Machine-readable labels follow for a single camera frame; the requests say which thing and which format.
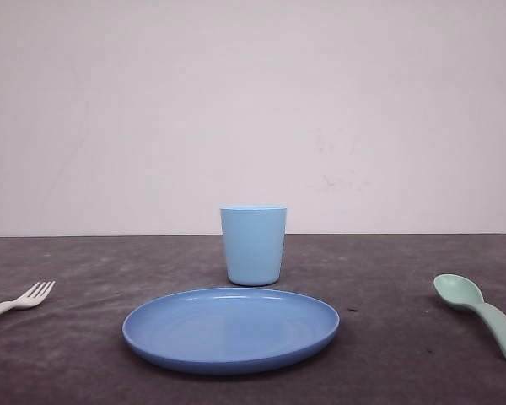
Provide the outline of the blue plastic plate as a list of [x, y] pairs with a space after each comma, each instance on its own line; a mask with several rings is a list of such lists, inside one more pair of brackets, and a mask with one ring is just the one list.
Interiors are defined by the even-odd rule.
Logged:
[[170, 294], [133, 310], [122, 324], [142, 359], [195, 375], [248, 375], [306, 360], [336, 336], [327, 303], [275, 289], [214, 288]]

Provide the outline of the white plastic fork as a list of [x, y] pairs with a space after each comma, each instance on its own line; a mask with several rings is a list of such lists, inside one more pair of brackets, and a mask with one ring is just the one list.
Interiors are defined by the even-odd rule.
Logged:
[[0, 315], [10, 310], [28, 310], [40, 305], [52, 291], [55, 281], [37, 282], [15, 300], [0, 302]]

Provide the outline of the mint green plastic spoon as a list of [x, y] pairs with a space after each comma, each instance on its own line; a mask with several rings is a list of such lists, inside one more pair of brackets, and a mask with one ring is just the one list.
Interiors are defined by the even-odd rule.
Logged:
[[506, 359], [506, 314], [487, 303], [480, 288], [469, 278], [443, 273], [434, 277], [433, 286], [440, 298], [451, 308], [477, 314]]

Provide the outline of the light blue plastic cup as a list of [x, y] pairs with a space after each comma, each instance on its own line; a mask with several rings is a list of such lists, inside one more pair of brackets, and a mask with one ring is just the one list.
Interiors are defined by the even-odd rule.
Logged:
[[228, 279], [244, 286], [274, 284], [280, 278], [287, 209], [229, 206], [220, 209]]

